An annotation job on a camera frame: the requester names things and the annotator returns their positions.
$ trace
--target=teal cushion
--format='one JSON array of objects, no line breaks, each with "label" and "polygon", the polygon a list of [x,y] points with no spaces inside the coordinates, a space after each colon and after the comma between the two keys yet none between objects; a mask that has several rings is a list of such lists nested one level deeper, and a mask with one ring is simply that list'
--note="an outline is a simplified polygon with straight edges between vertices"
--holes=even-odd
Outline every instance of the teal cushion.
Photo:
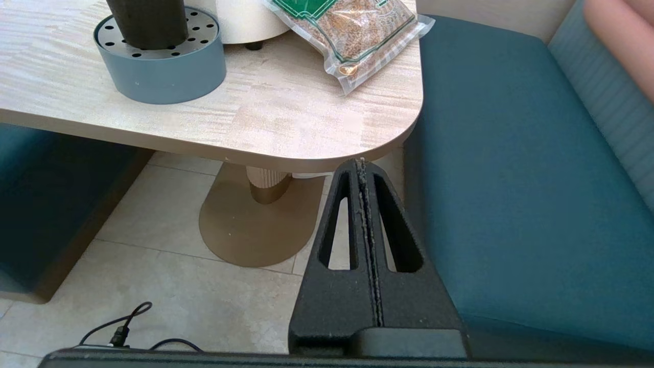
[{"label": "teal cushion", "polygon": [[0,291],[30,293],[124,180],[136,147],[52,133],[0,191]]},{"label": "teal cushion", "polygon": [[654,350],[654,217],[547,47],[436,18],[407,209],[456,307]]},{"label": "teal cushion", "polygon": [[46,151],[55,133],[0,123],[0,191]]}]

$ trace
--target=ribbed table column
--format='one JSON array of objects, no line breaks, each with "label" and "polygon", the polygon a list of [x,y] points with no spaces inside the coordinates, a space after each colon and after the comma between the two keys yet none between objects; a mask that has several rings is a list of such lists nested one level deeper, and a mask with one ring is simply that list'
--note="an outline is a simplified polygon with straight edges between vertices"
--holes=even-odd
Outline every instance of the ribbed table column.
[{"label": "ribbed table column", "polygon": [[250,166],[246,168],[246,172],[250,181],[252,197],[261,204],[270,204],[280,199],[292,180],[292,176],[287,172],[276,172]]}]

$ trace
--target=grey round container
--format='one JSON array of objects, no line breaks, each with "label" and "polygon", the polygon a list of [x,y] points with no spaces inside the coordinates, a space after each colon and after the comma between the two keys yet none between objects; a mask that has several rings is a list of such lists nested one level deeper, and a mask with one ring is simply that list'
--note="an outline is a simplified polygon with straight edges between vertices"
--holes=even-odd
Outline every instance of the grey round container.
[{"label": "grey round container", "polygon": [[95,27],[95,43],[120,93],[145,103],[179,103],[202,97],[222,83],[227,70],[218,21],[190,7],[186,21],[187,40],[163,50],[127,44],[113,16]]}]

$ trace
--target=black cylinder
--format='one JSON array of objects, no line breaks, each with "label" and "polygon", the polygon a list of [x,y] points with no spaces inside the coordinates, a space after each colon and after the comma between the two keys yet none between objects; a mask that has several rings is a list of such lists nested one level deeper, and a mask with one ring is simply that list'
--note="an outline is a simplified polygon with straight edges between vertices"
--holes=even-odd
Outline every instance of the black cylinder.
[{"label": "black cylinder", "polygon": [[131,46],[161,50],[188,36],[184,0],[107,0],[107,4]]}]

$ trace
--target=table edge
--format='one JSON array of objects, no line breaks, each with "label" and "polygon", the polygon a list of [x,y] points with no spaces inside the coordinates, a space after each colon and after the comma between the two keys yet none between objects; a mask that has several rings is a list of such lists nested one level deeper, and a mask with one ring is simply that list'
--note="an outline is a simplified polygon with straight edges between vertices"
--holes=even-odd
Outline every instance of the table edge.
[{"label": "table edge", "polygon": [[260,153],[217,147],[204,143],[181,141],[174,138],[153,136],[145,133],[128,132],[116,128],[108,128],[106,126],[85,124],[72,120],[46,117],[43,115],[24,113],[21,111],[13,111],[8,109],[0,109],[0,122],[25,126],[27,128],[46,130],[60,134],[68,134],[83,138],[98,139],[101,141],[154,149],[157,151],[200,156],[213,160],[230,162],[232,164],[254,166],[280,172],[312,174],[332,172],[340,164],[350,158],[365,158],[366,160],[372,161],[386,156],[393,149],[401,146],[402,143],[409,137],[416,125],[419,115],[420,111],[417,112],[415,119],[413,119],[413,122],[410,126],[407,127],[406,130],[404,130],[401,134],[392,140],[376,148],[351,155],[327,158],[288,158],[269,156]]}]

